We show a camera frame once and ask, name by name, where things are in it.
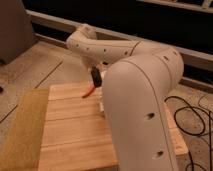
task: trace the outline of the wooden block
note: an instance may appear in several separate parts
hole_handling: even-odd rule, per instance
[[[172,145],[176,155],[188,153],[188,148],[178,128],[169,129],[172,139]]]
[[[81,96],[90,82],[54,85],[50,88],[39,170],[117,171],[111,136],[100,114],[100,89]],[[165,106],[176,155],[188,152],[177,126]]]
[[[42,147],[88,142],[105,137],[110,137],[110,134],[103,117],[88,116],[54,120],[45,123]]]

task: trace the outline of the wood grain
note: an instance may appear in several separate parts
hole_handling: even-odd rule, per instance
[[[53,85],[44,126],[39,170],[116,171],[118,164],[105,118],[100,114],[100,94],[81,96],[91,83]],[[165,106],[176,155],[187,146]]]

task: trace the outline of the metal frame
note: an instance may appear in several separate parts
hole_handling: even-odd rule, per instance
[[[78,22],[34,12],[27,10],[28,15],[33,23],[43,25],[49,28],[57,29],[67,33],[72,33],[81,24]],[[111,40],[145,40],[151,41],[136,36],[130,36],[127,34],[110,31],[102,28],[95,27],[99,39],[111,39]],[[66,47],[63,45],[62,41],[52,39],[51,41],[57,42],[58,45]],[[183,56],[184,63],[189,66],[204,69],[213,72],[213,55],[202,53],[182,47],[174,46]]]
[[[187,10],[213,13],[213,8],[210,7],[212,0],[204,0],[202,5],[195,5],[189,3],[178,2],[178,0],[137,0],[146,3],[153,3],[158,5],[165,5],[175,8],[182,8]]]

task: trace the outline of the wooden board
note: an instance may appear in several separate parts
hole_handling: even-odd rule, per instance
[[[99,112],[97,89],[81,96],[87,83],[54,85],[50,88],[39,171],[94,170],[118,164],[105,118]],[[177,126],[166,109],[176,155],[188,152]]]

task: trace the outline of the wire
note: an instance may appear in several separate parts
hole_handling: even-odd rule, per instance
[[[208,146],[209,146],[209,161],[210,161],[210,163],[209,163],[209,168],[210,168],[210,171],[213,171],[212,170],[212,140],[211,140],[211,133],[213,132],[212,130],[211,130],[211,121],[213,121],[213,118],[211,117],[211,113],[213,113],[211,110],[209,110],[209,109],[207,109],[207,108],[205,108],[205,107],[203,107],[202,105],[201,105],[201,100],[203,99],[205,97],[205,95],[204,96],[202,96],[199,100],[198,100],[198,106],[199,107],[197,107],[197,106],[192,106],[189,102],[187,102],[185,99],[183,99],[183,98],[181,98],[181,97],[178,97],[178,96],[170,96],[170,97],[167,97],[166,99],[165,99],[165,102],[167,102],[168,100],[170,100],[170,99],[178,99],[178,100],[180,100],[180,101],[182,101],[186,106],[184,106],[184,107],[181,107],[181,108],[179,108],[179,109],[177,109],[176,111],[175,111],[175,113],[174,113],[174,120],[175,120],[175,123],[176,123],[176,125],[177,125],[177,127],[182,131],[182,132],[184,132],[185,134],[187,134],[187,135],[190,135],[190,136],[196,136],[196,137],[198,137],[198,138],[200,138],[200,139],[202,139]],[[190,109],[191,111],[193,111],[193,113],[199,118],[199,120],[201,121],[201,123],[202,123],[202,130],[201,131],[199,131],[199,132],[196,132],[196,133],[194,133],[194,132],[189,132],[188,130],[186,130],[186,129],[184,129],[184,128],[182,128],[181,126],[180,126],[180,124],[178,123],[178,120],[177,120],[177,115],[178,115],[178,113],[180,113],[181,111],[183,111],[183,110],[186,110],[186,109]],[[202,114],[205,114],[206,116],[208,116],[208,121],[209,121],[209,130],[208,130],[208,132],[206,132],[206,123],[205,123],[205,120],[202,118],[202,116],[201,116],[201,113]],[[209,135],[209,143],[203,138],[203,136],[206,136],[206,135]],[[190,163],[185,167],[185,171],[188,171],[188,168],[191,166],[191,170],[192,171],[194,171],[195,170],[195,166],[198,166],[198,167],[200,167],[202,170],[204,170],[204,171],[206,171],[206,169],[203,167],[203,166],[201,166],[200,164],[198,164],[198,163],[195,163],[194,161],[193,161],[193,158],[192,158],[192,154],[191,154],[191,152],[189,151],[189,159],[190,159]]]
[[[198,166],[199,168],[201,168],[203,171],[207,171],[203,166],[201,166],[200,164],[197,163],[193,163],[194,166]],[[188,165],[186,165],[185,171],[188,171],[189,166],[193,167],[191,163],[189,163]]]

